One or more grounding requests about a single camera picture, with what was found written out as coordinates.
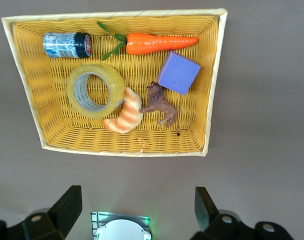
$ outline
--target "purple sponge block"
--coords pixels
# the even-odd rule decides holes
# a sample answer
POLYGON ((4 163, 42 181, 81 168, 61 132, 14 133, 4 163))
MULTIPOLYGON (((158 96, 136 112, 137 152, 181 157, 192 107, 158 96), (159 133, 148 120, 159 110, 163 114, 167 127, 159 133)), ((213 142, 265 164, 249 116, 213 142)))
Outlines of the purple sponge block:
POLYGON ((200 68, 187 57, 170 51, 158 74, 158 84, 186 95, 200 68))

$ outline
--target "orange carrot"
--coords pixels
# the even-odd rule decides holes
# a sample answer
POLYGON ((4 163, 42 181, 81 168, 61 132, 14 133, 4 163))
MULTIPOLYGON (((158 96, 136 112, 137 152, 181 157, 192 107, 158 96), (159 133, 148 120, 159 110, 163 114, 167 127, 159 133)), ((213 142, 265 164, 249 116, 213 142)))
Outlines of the orange carrot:
POLYGON ((117 56, 120 48, 124 46, 126 46, 128 54, 142 55, 157 51, 182 49, 198 42, 197 37, 157 36, 146 33, 130 33, 125 37, 121 34, 112 34, 101 22, 97 22, 97 24, 120 41, 120 44, 115 49, 103 55, 102 60, 108 59, 112 54, 117 56))
POLYGON ((157 36, 144 33, 130 33, 126 37, 126 52, 135 55, 182 49, 198 42, 197 37, 157 36))

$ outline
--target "toy croissant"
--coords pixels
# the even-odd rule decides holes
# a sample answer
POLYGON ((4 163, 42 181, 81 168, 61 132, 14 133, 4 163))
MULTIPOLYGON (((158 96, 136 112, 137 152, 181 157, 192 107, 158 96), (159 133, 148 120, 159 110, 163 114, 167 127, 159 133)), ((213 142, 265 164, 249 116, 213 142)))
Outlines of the toy croissant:
POLYGON ((128 133, 141 123, 143 114, 138 111, 141 107, 141 97, 131 88, 125 87, 123 109, 121 110, 120 116, 105 119, 103 124, 106 129, 111 132, 120 134, 128 133))

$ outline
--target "carrot leaves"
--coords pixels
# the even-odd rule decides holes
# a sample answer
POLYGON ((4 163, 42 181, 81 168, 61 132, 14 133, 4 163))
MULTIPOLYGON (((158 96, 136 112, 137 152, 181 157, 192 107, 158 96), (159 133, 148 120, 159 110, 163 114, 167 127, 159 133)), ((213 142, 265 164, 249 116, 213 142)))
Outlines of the carrot leaves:
POLYGON ((104 54, 102 60, 104 61, 104 60, 108 59, 112 54, 114 54, 115 56, 118 56, 120 48, 126 46, 126 43, 127 43, 126 37, 125 37, 124 35, 118 34, 118 33, 115 34, 115 35, 112 34, 112 33, 108 30, 108 28, 107 28, 103 23, 101 23, 101 22, 99 22, 99 21, 97 22, 97 24, 98 24, 103 30, 105 30, 105 31, 108 32, 111 36, 113 36, 114 38, 116 38, 117 40, 119 40, 119 41, 121 42, 121 43, 120 43, 119 45, 117 45, 116 48, 114 48, 112 51, 110 51, 110 52, 104 54))

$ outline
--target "gray floor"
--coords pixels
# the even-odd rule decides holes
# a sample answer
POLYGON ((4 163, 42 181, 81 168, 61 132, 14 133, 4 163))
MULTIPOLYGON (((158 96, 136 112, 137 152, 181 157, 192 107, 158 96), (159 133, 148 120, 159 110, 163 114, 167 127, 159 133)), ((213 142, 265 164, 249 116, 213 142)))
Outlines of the gray floor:
POLYGON ((220 209, 304 240, 304 0, 0 1, 0 18, 224 7, 229 11, 203 157, 97 157, 43 150, 0 20, 0 219, 11 226, 82 185, 69 240, 91 240, 90 212, 151 217, 153 240, 198 230, 195 186, 220 209))

